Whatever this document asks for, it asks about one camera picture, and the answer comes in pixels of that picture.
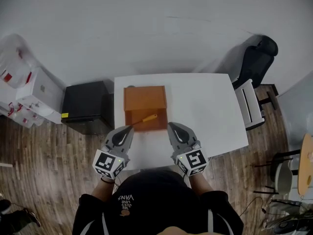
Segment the round wooden table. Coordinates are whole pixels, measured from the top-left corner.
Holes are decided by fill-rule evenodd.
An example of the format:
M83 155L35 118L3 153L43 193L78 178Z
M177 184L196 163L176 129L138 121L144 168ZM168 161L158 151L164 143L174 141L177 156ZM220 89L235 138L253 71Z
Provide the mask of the round wooden table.
M312 180L313 168L311 156L313 155L313 142L311 135L304 135L300 151L300 163L298 171L298 193L305 195Z

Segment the sleeve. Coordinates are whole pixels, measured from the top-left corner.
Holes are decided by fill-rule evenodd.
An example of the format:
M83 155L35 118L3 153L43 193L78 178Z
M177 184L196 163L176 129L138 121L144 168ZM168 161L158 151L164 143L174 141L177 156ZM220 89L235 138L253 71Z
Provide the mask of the sleeve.
M226 192L219 190L206 192L200 196L200 201L207 210L210 209L222 216L229 223L234 235L243 233L244 223L230 205Z
M81 195L72 234L80 235L87 225L95 220L101 219L105 208L106 203L100 199L88 194Z

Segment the open box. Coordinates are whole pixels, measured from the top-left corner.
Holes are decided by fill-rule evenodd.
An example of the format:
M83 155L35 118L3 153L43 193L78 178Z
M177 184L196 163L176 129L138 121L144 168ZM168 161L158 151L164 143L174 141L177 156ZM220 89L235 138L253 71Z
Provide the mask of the open box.
M133 125L157 114L157 118L134 125L135 131L167 129L166 96L164 86L124 88L125 124Z

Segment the mini fridge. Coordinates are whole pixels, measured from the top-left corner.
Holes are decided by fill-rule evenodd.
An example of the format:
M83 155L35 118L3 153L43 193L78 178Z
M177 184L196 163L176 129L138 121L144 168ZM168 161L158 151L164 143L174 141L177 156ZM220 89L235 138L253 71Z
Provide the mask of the mini fridge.
M102 81L69 86L61 122L81 134L107 134L114 128L113 104Z

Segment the yellow label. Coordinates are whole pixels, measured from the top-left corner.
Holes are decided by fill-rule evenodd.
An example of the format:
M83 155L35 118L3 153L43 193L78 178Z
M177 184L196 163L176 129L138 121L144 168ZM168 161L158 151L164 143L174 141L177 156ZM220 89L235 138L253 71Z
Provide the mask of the yellow label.
M68 117L68 113L62 113L61 118L67 118Z

